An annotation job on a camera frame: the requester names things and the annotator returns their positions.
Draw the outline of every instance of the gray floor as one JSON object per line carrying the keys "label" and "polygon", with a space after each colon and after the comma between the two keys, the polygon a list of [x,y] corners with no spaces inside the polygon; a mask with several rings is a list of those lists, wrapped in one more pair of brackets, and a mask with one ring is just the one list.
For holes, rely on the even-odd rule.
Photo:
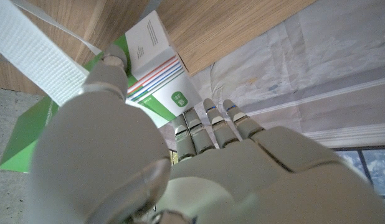
{"label": "gray floor", "polygon": [[[18,116],[42,97],[0,90],[0,160]],[[26,177],[20,172],[0,170],[0,224],[26,220]]]}

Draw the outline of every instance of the wooden surface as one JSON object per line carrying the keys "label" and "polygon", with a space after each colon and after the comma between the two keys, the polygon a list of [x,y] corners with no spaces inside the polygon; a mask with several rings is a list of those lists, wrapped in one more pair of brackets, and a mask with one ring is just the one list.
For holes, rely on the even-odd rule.
{"label": "wooden surface", "polygon": [[[138,20],[149,0],[29,0],[100,49]],[[191,75],[264,33],[315,0],[163,0],[157,10]],[[79,64],[92,57],[79,40],[26,12]],[[43,95],[0,56],[0,88]]]}
{"label": "wooden surface", "polygon": [[[149,0],[28,0],[66,28],[100,49],[136,24]],[[25,14],[65,53],[79,64],[94,54],[81,41],[64,31]],[[44,92],[0,55],[0,88],[43,95]]]}
{"label": "wooden surface", "polygon": [[315,0],[163,0],[157,12],[194,75]]}

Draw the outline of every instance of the robot finger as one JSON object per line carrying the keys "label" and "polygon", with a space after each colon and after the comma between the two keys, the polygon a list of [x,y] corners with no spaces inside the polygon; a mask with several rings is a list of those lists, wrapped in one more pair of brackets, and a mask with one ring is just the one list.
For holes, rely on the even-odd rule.
{"label": "robot finger", "polygon": [[215,145],[194,108],[184,112],[184,119],[186,120],[197,154],[201,154],[208,149],[215,149]]}
{"label": "robot finger", "polygon": [[252,135],[264,130],[263,127],[242,112],[231,100],[225,100],[223,107],[242,139],[250,138]]}
{"label": "robot finger", "polygon": [[226,121],[224,121],[224,118],[217,110],[211,99],[204,100],[204,109],[207,117],[209,118],[209,122],[212,125],[216,141],[220,148],[224,148],[232,142],[239,141],[230,126],[226,123]]}
{"label": "robot finger", "polygon": [[191,134],[188,130],[184,116],[181,114],[172,120],[174,138],[176,139],[176,151],[178,152],[179,162],[196,156],[195,147]]}

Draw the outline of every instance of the window frame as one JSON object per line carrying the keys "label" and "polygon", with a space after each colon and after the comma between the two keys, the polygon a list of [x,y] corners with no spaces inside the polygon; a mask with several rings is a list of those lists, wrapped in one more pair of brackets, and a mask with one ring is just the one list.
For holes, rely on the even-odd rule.
{"label": "window frame", "polygon": [[364,158],[363,151],[372,151],[372,150],[385,150],[384,146],[362,146],[362,147],[339,147],[339,148],[333,148],[335,152],[346,152],[346,151],[356,151],[359,154],[361,165],[364,169],[364,174],[366,175],[367,179],[370,181],[371,185],[374,187],[373,180],[371,178],[371,174],[369,173],[366,159]]}

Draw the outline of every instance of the robotic hand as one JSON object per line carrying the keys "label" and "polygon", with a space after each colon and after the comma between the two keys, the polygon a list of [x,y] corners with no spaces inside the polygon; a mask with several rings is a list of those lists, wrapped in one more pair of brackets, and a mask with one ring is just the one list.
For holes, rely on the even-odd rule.
{"label": "robotic hand", "polygon": [[140,109],[125,104],[126,57],[111,46],[82,92],[42,133],[30,174],[31,223],[385,223],[385,203],[331,150],[286,128],[265,130],[230,100],[178,116],[179,163]]}

